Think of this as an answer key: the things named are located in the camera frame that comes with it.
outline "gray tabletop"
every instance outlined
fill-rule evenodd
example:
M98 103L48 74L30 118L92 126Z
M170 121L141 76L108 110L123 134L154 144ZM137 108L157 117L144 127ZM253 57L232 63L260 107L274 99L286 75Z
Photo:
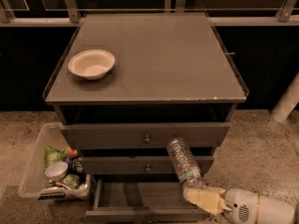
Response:
M87 49L105 49L116 58L99 80L75 77L67 69ZM203 13L88 15L46 98L50 105L245 100Z

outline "bottle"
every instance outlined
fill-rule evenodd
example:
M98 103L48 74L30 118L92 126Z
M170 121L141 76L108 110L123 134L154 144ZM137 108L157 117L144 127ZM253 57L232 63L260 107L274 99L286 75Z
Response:
M167 152L183 188L201 188L204 185L201 170L184 139L170 140Z

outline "drawer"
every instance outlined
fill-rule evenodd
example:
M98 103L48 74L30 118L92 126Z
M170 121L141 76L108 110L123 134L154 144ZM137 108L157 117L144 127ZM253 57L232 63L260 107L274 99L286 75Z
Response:
M161 221L196 222L210 214L186 202L179 182L98 181L93 209L86 213L94 222Z
M216 147L229 127L230 122L74 124L61 125L61 132L75 149L165 147L178 136L190 147Z
M207 173L214 161L213 156L194 156L202 171ZM85 172L90 175L143 175L173 174L169 157L81 157Z

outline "cabinet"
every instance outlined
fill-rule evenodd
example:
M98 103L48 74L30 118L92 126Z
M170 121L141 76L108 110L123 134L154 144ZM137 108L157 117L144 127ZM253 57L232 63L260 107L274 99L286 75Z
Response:
M116 58L99 80L67 70L87 49ZM204 13L89 14L44 97L98 179L91 220L181 221L208 214L182 200L166 143L183 137L204 174L247 94Z

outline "vent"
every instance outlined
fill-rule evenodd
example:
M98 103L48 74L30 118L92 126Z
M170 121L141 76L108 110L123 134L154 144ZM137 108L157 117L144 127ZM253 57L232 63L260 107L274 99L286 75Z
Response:
M242 205L239 208L239 219L243 223L247 223L249 221L249 209L245 205Z

